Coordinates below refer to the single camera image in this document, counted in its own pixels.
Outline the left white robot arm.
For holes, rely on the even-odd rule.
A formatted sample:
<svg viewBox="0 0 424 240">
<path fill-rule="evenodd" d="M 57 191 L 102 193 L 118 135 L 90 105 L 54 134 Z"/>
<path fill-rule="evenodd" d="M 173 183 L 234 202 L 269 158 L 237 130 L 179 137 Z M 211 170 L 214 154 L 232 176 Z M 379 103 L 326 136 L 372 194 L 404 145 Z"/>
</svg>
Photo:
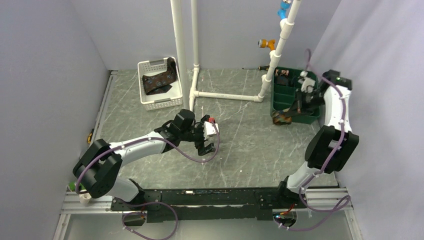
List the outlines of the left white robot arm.
<svg viewBox="0 0 424 240">
<path fill-rule="evenodd" d="M 134 180 L 119 178 L 121 167 L 171 150 L 193 162 L 207 163 L 217 155 L 220 143 L 220 129 L 213 117 L 206 114 L 196 121 L 193 111 L 182 109 L 174 119 L 141 137 L 120 142 L 95 140 L 72 170 L 74 190 L 93 199 L 112 196 L 137 210 L 145 203 L 146 193 Z M 204 158 L 209 153 L 214 156 Z"/>
</svg>

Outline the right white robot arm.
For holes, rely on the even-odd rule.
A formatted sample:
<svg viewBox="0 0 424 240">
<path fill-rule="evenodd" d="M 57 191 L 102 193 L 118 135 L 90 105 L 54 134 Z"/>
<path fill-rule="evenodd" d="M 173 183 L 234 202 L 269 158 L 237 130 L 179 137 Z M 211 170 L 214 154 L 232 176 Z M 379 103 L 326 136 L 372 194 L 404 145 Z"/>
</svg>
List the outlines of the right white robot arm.
<svg viewBox="0 0 424 240">
<path fill-rule="evenodd" d="M 276 203 L 282 208 L 298 202 L 314 178 L 342 170 L 359 144 L 359 136 L 353 133 L 349 121 L 352 81 L 333 69 L 324 72 L 322 77 L 314 87 L 315 81 L 303 71 L 302 86 L 296 92 L 294 103 L 280 113 L 287 123 L 291 117 L 305 116 L 325 107 L 324 124 L 308 144 L 304 163 L 280 183 L 275 194 Z"/>
</svg>

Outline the colourful patterned tie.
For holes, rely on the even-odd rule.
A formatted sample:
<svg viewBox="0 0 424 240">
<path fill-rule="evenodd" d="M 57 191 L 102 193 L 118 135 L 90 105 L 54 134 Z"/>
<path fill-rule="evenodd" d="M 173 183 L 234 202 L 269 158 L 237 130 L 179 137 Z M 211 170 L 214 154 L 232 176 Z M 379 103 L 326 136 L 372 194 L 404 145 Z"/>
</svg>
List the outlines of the colourful patterned tie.
<svg viewBox="0 0 424 240">
<path fill-rule="evenodd" d="M 283 110 L 275 110 L 271 113 L 272 123 L 276 126 L 290 125 L 292 117 L 286 116 Z"/>
</svg>

